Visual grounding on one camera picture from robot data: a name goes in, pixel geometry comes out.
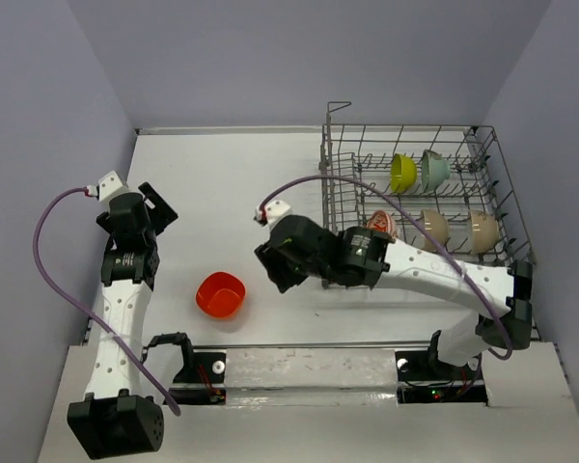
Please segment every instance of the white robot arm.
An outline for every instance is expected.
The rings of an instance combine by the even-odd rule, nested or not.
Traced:
[[[490,312],[444,258],[379,231],[353,227],[335,235],[293,215],[282,201],[267,204],[265,218],[258,210],[256,220],[270,228],[270,239],[256,255],[281,292],[315,276],[342,286],[407,289],[472,309],[455,326],[433,335],[429,360],[434,368],[463,367],[491,347],[505,347],[493,315],[502,321],[512,348],[530,344],[532,267],[526,262],[509,268],[456,262],[490,302]]]
[[[109,234],[100,272],[101,316],[114,333],[101,334],[83,401],[69,405],[67,421],[91,459],[155,451],[163,440],[163,413],[152,396],[144,396],[140,370],[118,341],[139,360],[159,265],[156,237],[178,215],[149,184],[131,190],[115,172],[88,192],[107,208],[96,218]]]

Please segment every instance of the wire rack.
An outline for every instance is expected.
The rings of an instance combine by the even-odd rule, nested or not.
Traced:
[[[320,147],[319,169],[323,174],[366,182],[392,197],[416,219],[420,219],[423,209],[439,212],[448,219],[450,238],[446,248],[456,259],[487,265],[508,265],[516,259],[536,263],[493,127],[333,123],[333,114],[350,105],[349,101],[328,103]],[[420,184],[424,150],[442,154],[451,166],[451,177],[428,193],[423,193]],[[411,157],[418,168],[417,182],[402,194],[391,190],[390,169],[395,153]],[[364,226],[376,210],[384,209],[397,222],[400,239],[422,247],[424,237],[372,192],[332,179],[323,180],[321,189],[323,224],[332,232]],[[494,216],[500,228],[495,247],[477,256],[470,253],[470,210]]]

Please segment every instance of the white wall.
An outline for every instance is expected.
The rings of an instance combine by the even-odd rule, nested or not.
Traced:
[[[479,123],[548,0],[69,0],[136,126]]]
[[[538,325],[561,348],[579,409],[579,0],[554,0],[485,122],[536,250]]]
[[[37,461],[67,346],[84,328],[37,273],[36,221],[65,189],[124,172],[133,139],[66,1],[0,0],[0,462]],[[41,242],[50,273],[87,303],[98,213],[91,200],[69,200]]]

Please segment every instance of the beige bowl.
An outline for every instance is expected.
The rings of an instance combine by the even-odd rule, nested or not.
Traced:
[[[486,253],[500,240],[497,220],[481,210],[470,210],[467,227],[471,254]]]
[[[442,246],[446,245],[451,231],[448,226],[448,220],[442,214],[435,212],[434,210],[423,209],[421,210],[421,217],[419,221],[423,222],[425,230],[435,238],[435,240]],[[430,253],[437,252],[433,243],[423,236],[423,246],[425,251]]]

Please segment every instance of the red bowl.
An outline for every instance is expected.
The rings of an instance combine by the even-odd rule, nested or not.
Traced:
[[[195,302],[204,313],[214,318],[228,318],[238,312],[246,293],[244,284],[234,275],[216,272],[200,285]]]

